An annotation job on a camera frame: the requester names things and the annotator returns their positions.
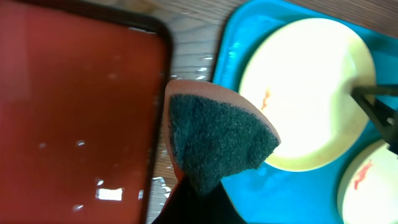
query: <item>red tray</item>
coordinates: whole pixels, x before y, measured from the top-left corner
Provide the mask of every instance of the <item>red tray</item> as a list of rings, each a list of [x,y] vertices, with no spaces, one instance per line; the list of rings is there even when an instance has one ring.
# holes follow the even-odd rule
[[[28,2],[41,6],[0,0],[0,223],[145,222],[169,32],[85,2]]]

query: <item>wooden table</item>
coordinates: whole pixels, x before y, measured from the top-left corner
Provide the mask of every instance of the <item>wooden table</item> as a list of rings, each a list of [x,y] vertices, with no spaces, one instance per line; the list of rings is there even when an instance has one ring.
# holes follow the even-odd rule
[[[211,80],[223,25],[246,0],[87,0],[152,15],[165,22],[174,35],[172,79]],[[291,0],[383,34],[398,37],[398,0]],[[168,187],[177,183],[162,136],[155,177]]]

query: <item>white plate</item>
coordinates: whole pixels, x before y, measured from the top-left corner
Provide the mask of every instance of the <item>white plate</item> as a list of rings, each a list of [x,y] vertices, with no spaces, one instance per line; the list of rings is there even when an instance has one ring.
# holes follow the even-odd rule
[[[373,59],[362,39],[339,22],[316,18],[270,35],[250,59],[239,93],[281,138],[266,162],[305,171],[334,161],[357,140],[368,117],[351,88],[374,84]]]
[[[338,189],[344,223],[398,223],[398,158],[378,141],[348,166]]]

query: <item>green scouring pad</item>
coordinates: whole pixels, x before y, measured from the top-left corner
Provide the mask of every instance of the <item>green scouring pad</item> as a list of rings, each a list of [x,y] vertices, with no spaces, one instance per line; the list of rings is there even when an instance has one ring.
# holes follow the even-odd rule
[[[202,96],[172,95],[169,118],[173,156],[199,195],[222,177],[257,169],[280,144],[253,113]]]

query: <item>blue tray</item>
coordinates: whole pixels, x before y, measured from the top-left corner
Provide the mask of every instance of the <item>blue tray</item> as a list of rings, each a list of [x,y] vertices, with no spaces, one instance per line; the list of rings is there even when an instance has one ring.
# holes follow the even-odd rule
[[[253,0],[240,7],[224,31],[213,83],[238,91],[245,66],[260,43],[276,29],[310,17],[341,22],[368,45],[378,84],[398,83],[398,40],[280,0]],[[398,101],[379,98],[392,108]],[[331,164],[308,172],[286,172],[263,163],[222,180],[238,213],[251,223],[343,223],[336,207],[341,176],[351,160],[379,139],[369,123],[356,144]]]

